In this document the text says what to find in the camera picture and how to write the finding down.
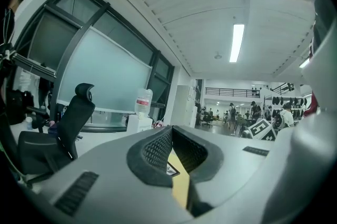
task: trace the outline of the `white cabinet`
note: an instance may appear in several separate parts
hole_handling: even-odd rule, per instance
[[[194,128],[196,117],[195,90],[190,86],[178,86],[175,94],[171,125]]]

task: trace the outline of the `label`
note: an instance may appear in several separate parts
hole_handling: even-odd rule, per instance
[[[150,101],[149,99],[137,98],[137,103],[140,105],[148,106],[149,101]]]

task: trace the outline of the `headrest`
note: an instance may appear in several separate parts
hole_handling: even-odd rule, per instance
[[[94,85],[92,84],[81,83],[75,88],[75,93],[78,97],[91,101],[90,89],[93,87]]]

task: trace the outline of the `fluorescent light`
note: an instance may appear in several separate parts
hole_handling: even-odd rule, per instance
[[[306,65],[308,65],[308,63],[309,63],[309,58],[307,58],[306,60],[305,60],[305,62],[303,62],[301,65],[300,65],[300,68],[304,68]]]
[[[244,24],[235,24],[233,30],[233,43],[232,43],[232,52],[230,62],[237,62],[237,58],[239,57],[242,38],[244,32]]]

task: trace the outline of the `railing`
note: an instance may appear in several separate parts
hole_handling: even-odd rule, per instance
[[[207,87],[206,94],[218,96],[259,98],[260,91],[254,89],[215,88]]]
[[[294,90],[294,84],[290,83],[284,83],[281,86],[275,87],[271,91],[277,93],[277,94],[286,94],[287,92],[293,91]]]

